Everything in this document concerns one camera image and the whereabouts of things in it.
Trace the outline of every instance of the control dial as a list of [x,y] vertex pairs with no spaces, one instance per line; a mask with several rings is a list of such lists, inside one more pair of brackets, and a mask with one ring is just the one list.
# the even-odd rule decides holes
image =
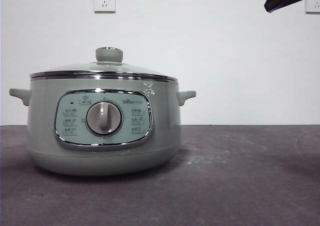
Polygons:
[[86,122],[96,134],[109,135],[119,127],[121,113],[118,107],[111,102],[98,102],[88,110]]

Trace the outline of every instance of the dark gray table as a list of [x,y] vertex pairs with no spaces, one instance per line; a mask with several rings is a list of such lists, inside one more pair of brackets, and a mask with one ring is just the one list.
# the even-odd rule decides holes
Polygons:
[[320,125],[183,126],[169,163],[113,177],[40,169],[1,127],[3,226],[320,225]]

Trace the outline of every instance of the chrome trim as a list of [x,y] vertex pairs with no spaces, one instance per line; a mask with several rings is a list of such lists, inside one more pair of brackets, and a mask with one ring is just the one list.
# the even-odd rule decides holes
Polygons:
[[122,51],[121,49],[119,48],[116,48],[116,47],[98,47],[97,50],[99,49],[106,49],[106,50],[119,50],[119,51]]
[[152,73],[136,73],[136,72],[116,72],[116,71],[97,71],[97,70],[63,70],[63,71],[45,71],[35,72],[30,74],[30,78],[48,77],[48,76],[101,76],[101,77],[132,77],[132,78],[147,78],[147,79],[160,79],[167,81],[178,82],[175,77],[169,77]]
[[67,141],[65,139],[63,139],[57,131],[56,128],[56,120],[57,120],[57,114],[58,114],[58,107],[59,107],[59,103],[61,101],[61,99],[66,96],[66,95],[70,95],[70,94],[81,94],[81,93],[96,93],[96,89],[83,89],[83,90],[71,90],[71,91],[67,91],[66,93],[64,93],[58,100],[58,103],[56,105],[56,109],[55,109],[55,116],[54,116],[54,124],[53,124],[53,131],[55,134],[56,139],[66,148],[70,149],[70,150],[81,150],[81,151],[111,151],[111,150],[124,150],[124,149],[129,149],[129,148],[133,148],[133,147],[137,147],[141,144],[143,144],[144,142],[146,142],[148,140],[148,138],[150,137],[150,135],[152,134],[152,129],[154,127],[154,117],[153,117],[153,113],[152,113],[152,108],[151,108],[151,104],[150,101],[148,99],[148,97],[139,91],[133,91],[133,90],[122,90],[122,89],[101,89],[99,92],[106,92],[106,93],[118,93],[118,94],[134,94],[134,95],[139,95],[142,96],[148,106],[148,113],[149,113],[149,120],[150,120],[150,126],[148,131],[146,132],[146,134],[144,136],[142,136],[139,139],[136,139],[134,141],[130,141],[130,142],[122,142],[122,143],[92,143],[92,144],[82,144],[82,143],[74,143],[71,141]]
[[178,84],[178,80],[174,77],[166,77],[163,76],[163,78],[155,78],[155,77],[145,77],[146,74],[139,74],[140,76],[132,74],[90,74],[90,75],[48,75],[48,76],[34,76],[31,77],[31,81],[37,81],[37,80],[60,80],[60,79],[93,79],[93,80],[139,80],[139,81],[154,81],[154,82],[164,82],[164,83],[172,83],[172,84]]

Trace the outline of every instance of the glass lid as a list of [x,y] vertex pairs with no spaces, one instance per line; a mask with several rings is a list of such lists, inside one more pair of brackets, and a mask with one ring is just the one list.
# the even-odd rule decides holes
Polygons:
[[66,65],[48,71],[32,73],[32,79],[72,79],[72,78],[99,78],[99,79],[133,79],[175,82],[174,77],[160,72],[122,63],[123,51],[115,47],[100,47],[95,50],[97,62]]

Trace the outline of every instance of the mint green pot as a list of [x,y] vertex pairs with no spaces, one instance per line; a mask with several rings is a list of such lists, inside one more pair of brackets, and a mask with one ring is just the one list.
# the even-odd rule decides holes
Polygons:
[[96,50],[97,62],[31,74],[12,88],[28,109],[27,149],[46,170],[106,176],[169,161],[181,144],[180,106],[196,96],[175,78],[121,63],[123,52]]

